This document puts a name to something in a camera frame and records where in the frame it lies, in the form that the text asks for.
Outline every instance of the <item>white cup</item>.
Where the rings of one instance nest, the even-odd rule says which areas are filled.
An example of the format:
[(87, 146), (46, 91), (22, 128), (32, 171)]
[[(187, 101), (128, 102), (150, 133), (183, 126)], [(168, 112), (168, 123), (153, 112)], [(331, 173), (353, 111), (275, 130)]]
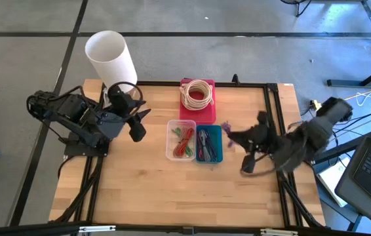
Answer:
[[(85, 45), (85, 54), (107, 88), (121, 81), (132, 84), (138, 81), (125, 38), (120, 33), (107, 30), (94, 34)], [(119, 86), (123, 92), (132, 89), (130, 85)]]

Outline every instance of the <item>white cable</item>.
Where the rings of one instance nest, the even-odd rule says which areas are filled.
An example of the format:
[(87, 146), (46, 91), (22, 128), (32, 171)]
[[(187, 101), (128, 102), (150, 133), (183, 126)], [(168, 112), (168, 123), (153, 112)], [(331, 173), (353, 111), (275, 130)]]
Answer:
[[(370, 122), (371, 122), (371, 120), (370, 120), (370, 121), (367, 121), (367, 122), (365, 122), (365, 123), (363, 123), (363, 124), (361, 124), (361, 125), (358, 125), (358, 126), (356, 126), (355, 128), (349, 129), (349, 130), (345, 131), (344, 133), (342, 133), (341, 135), (343, 135), (343, 134), (347, 134), (348, 132), (350, 132), (350, 131), (352, 131), (352, 130), (354, 130), (354, 129), (356, 129), (356, 128), (359, 128), (359, 127), (361, 127), (361, 126), (363, 126), (363, 125), (365, 125), (365, 124), (367, 124), (367, 123), (370, 123)], [(337, 136), (337, 137), (331, 139), (329, 142), (332, 142), (333, 140), (335, 140), (336, 138), (340, 137), (341, 135), (339, 135), (339, 136)]]
[[(356, 95), (357, 95), (356, 102), (357, 102), (358, 106), (363, 106), (363, 104), (366, 102), (366, 99), (371, 98), (371, 93), (368, 94), (368, 95), (364, 95), (364, 94), (361, 94), (359, 92), (356, 92)], [(359, 96), (365, 96), (365, 98), (363, 99), (363, 101), (361, 103), (359, 103), (359, 99), (358, 99)]]
[[(181, 102), (190, 111), (198, 111), (213, 104), (212, 85), (200, 79), (194, 79), (188, 84), (183, 84), (180, 87)], [(194, 99), (190, 96), (190, 92), (201, 92), (204, 94), (202, 100)]]

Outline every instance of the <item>wooden table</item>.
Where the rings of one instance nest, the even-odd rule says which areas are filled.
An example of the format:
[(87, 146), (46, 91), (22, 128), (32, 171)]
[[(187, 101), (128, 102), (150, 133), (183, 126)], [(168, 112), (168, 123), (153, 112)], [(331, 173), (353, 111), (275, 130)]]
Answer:
[[(83, 88), (89, 98), (98, 100), (102, 82), (87, 79)], [(152, 109), (142, 121), (147, 134), (141, 142), (134, 143), (126, 125), (110, 144), (102, 167), (94, 223), (283, 227), (275, 174), (243, 178), (239, 169), (244, 150), (239, 146), (228, 148), (229, 139), (225, 134), (222, 137), (224, 160), (220, 164), (168, 160), (165, 157), (166, 124), (178, 119), (180, 91), (178, 87), (166, 86), (140, 88), (147, 101), (142, 109)], [(278, 88), (285, 125), (299, 121), (293, 85), (278, 84)], [(216, 124), (229, 121), (233, 130), (244, 130), (257, 123), (260, 110), (266, 110), (263, 89), (216, 88)], [(85, 157), (76, 157), (63, 167), (51, 220), (59, 217), (78, 194), (85, 160)], [(272, 166), (269, 159), (264, 159), (257, 163), (256, 170)], [(294, 175), (298, 195), (315, 219), (324, 225), (313, 171), (302, 164)], [(85, 219), (87, 203), (88, 196), (81, 219)], [(290, 198), (288, 206), (294, 222)]]

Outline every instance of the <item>concrete floor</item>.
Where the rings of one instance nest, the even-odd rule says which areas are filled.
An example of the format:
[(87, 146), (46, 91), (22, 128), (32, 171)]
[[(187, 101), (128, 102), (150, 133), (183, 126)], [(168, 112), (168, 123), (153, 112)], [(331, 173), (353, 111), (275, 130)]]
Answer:
[[(72, 31), (81, 0), (0, 1), (0, 31)], [(299, 18), (295, 6), (264, 0), (91, 0), (80, 31), (253, 31), (371, 33), (358, 2), (314, 1)], [(327, 79), (364, 79), (371, 74), (371, 38), (127, 37), (140, 80), (183, 77), (242, 82), (294, 83), (301, 110), (310, 99), (348, 97), (357, 91), (330, 88)], [(0, 226), (7, 224), (39, 122), (29, 116), (25, 99), (36, 90), (52, 90), (69, 38), (0, 37)], [(79, 37), (62, 92), (98, 78)], [(371, 100), (356, 105), (354, 116), (371, 112)], [(68, 132), (59, 125), (62, 134)], [(357, 132), (367, 133), (371, 124)], [(340, 143), (356, 138), (346, 134)], [(53, 133), (45, 142), (22, 224), (46, 222), (57, 185), (64, 146)], [(345, 230), (348, 221), (323, 205), (328, 226)], [(371, 233), (371, 221), (359, 231)], [(143, 233), (160, 235), (160, 233)]]

